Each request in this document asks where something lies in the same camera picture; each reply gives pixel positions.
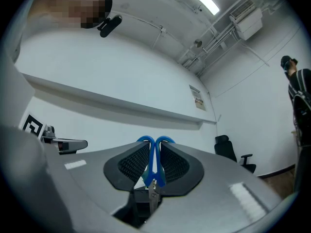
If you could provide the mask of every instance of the baseboard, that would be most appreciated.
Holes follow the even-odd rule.
[[[273,173],[268,173],[268,174],[264,174],[264,175],[259,175],[258,178],[261,178],[261,179],[270,178],[270,177],[279,175],[279,174],[281,174],[281,173],[285,173],[285,172],[287,172],[287,171],[290,171],[290,170],[292,170],[293,168],[295,168],[295,164],[292,164],[291,166],[288,166],[288,167],[286,167],[286,168],[284,168],[284,169],[278,170],[278,171],[273,172]]]

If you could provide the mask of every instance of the black shirt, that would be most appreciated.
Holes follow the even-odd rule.
[[[306,91],[311,94],[311,70],[302,69],[297,72],[294,72],[290,76],[290,83],[288,85],[288,93],[290,95],[291,101],[295,92],[297,91]]]

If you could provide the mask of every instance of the black chair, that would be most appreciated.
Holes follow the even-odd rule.
[[[227,157],[235,162],[237,162],[237,157],[234,154],[232,143],[229,141],[229,137],[227,135],[221,135],[215,137],[216,144],[215,144],[215,152],[218,155]],[[247,158],[253,156],[253,154],[246,154],[242,155],[241,158],[244,158],[243,167],[246,168],[248,171],[254,173],[256,169],[255,164],[246,164]]]

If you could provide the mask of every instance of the air conditioning unit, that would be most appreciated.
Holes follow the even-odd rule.
[[[256,8],[251,0],[247,0],[230,13],[230,20],[234,23],[238,35],[247,40],[262,28],[261,9]]]

